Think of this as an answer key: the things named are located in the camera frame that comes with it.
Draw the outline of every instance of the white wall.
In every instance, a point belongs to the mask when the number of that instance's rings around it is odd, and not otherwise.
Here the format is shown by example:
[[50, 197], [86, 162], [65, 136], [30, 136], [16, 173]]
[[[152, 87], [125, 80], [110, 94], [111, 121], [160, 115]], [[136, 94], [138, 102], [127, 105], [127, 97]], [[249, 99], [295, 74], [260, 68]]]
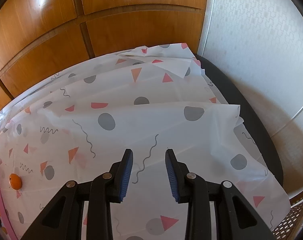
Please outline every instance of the white wall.
[[303, 187], [303, 17], [291, 0], [214, 0], [203, 57], [227, 74], [271, 135], [284, 188]]

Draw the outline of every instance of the silver bolt head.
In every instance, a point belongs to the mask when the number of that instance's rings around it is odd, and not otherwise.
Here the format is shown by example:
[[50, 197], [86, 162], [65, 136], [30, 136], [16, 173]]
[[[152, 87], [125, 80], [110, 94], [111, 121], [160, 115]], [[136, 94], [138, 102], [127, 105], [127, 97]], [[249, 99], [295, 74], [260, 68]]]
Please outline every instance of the silver bolt head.
[[187, 178], [189, 178], [189, 179], [195, 179], [196, 178], [196, 174], [192, 173], [192, 172], [187, 173]]
[[230, 188], [230, 187], [232, 187], [232, 183], [230, 181], [226, 180], [223, 182], [223, 186], [226, 188]]
[[112, 177], [112, 174], [111, 174], [110, 172], [105, 172], [105, 173], [102, 175], [102, 177], [103, 177], [104, 179], [110, 179], [110, 178]]
[[67, 186], [67, 187], [74, 187], [75, 185], [76, 185], [76, 182], [73, 181], [73, 180], [70, 180], [70, 181], [68, 181], [68, 182], [66, 183], [66, 186]]

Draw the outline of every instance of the white plastic sheet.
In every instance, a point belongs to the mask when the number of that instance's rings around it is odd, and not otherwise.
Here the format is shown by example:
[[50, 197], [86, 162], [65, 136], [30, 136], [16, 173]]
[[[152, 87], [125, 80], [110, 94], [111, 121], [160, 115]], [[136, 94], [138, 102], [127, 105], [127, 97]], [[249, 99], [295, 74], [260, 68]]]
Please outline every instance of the white plastic sheet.
[[[239, 128], [239, 106], [220, 104], [224, 98], [205, 79], [184, 43], [139, 47], [70, 67], [6, 106], [0, 186], [18, 238], [64, 183], [93, 180], [126, 148], [134, 164], [124, 202], [111, 206], [115, 239], [184, 239], [187, 205], [171, 195], [168, 148], [205, 180], [233, 182], [276, 227], [290, 209], [288, 196], [257, 147], [235, 135], [236, 127], [250, 136]], [[13, 172], [23, 181], [18, 191], [8, 185]]]

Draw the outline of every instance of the squiggly line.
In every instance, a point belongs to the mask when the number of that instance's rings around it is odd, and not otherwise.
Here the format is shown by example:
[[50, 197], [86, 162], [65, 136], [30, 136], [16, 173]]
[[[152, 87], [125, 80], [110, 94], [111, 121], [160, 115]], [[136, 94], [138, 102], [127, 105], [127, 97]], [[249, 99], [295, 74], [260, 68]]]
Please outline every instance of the squiggly line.
[[70, 97], [70, 95], [67, 95], [66, 89], [60, 88], [60, 90], [64, 91], [64, 93], [63, 93], [63, 96], [64, 96], [64, 97]]
[[137, 173], [136, 173], [137, 181], [136, 181], [136, 182], [132, 182], [133, 184], [138, 183], [138, 173], [140, 173], [140, 172], [142, 172], [142, 171], [145, 170], [145, 160], [151, 157], [151, 155], [152, 155], [152, 149], [153, 149], [154, 147], [156, 147], [156, 145], [157, 145], [156, 137], [157, 137], [158, 135], [159, 135], [159, 134], [156, 134], [156, 136], [155, 136], [155, 145], [152, 146], [151, 149], [149, 150], [149, 156], [143, 159], [143, 161], [142, 161], [143, 168], [142, 168], [142, 170], [137, 171]]
[[120, 222], [119, 222], [118, 218], [114, 217], [114, 219], [117, 220], [116, 231], [117, 231], [117, 233], [119, 233], [119, 236], [121, 236], [121, 233], [118, 231], [118, 226], [119, 226]]
[[83, 127], [82, 127], [79, 123], [76, 123], [73, 119], [72, 119], [72, 121], [73, 121], [75, 124], [79, 125], [80, 128], [81, 128], [81, 130], [83, 131], [83, 133], [86, 135], [86, 141], [91, 145], [91, 147], [90, 147], [90, 152], [93, 153], [93, 158], [95, 158], [95, 157], [96, 157], [96, 153], [94, 153], [94, 152], [92, 151], [93, 144], [92, 144], [90, 141], [88, 141], [88, 134], [83, 130]]
[[53, 129], [49, 129], [49, 127], [47, 127], [46, 130], [45, 130], [45, 127], [40, 127], [40, 132], [43, 132], [43, 133], [45, 133], [45, 132], [50, 133], [51, 132], [52, 134], [54, 134], [54, 133], [58, 132], [58, 129], [56, 129], [54, 131]]
[[272, 229], [272, 227], [273, 227], [273, 225], [272, 225], [272, 220], [274, 219], [274, 216], [273, 216], [273, 214], [272, 214], [272, 211], [271, 211], [271, 216], [272, 216], [272, 219], [271, 219], [271, 221], [270, 221], [271, 227], [270, 227], [269, 229]]
[[23, 163], [20, 163], [20, 167], [22, 167], [22, 169], [23, 169], [24, 171], [28, 171], [28, 173], [33, 172], [33, 170], [29, 170], [29, 168], [26, 169], [26, 165], [24, 165]]
[[246, 134], [245, 134], [245, 137], [246, 137], [247, 139], [251, 139], [251, 140], [253, 141], [253, 144], [255, 144], [255, 145], [256, 145], [256, 143], [254, 142], [253, 138], [251, 138], [251, 137], [247, 137], [247, 136], [246, 136]]
[[57, 78], [59, 78], [59, 72], [54, 74], [52, 78], [50, 78], [51, 81], [56, 80]]

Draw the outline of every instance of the wicker basket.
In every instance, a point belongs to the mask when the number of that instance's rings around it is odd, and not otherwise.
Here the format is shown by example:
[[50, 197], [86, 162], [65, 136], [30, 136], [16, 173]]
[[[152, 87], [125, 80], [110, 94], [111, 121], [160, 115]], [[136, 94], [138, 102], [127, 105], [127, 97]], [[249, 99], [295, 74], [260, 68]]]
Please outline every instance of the wicker basket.
[[303, 225], [303, 192], [290, 200], [291, 209], [284, 220], [274, 229], [273, 235], [279, 240], [294, 240]]

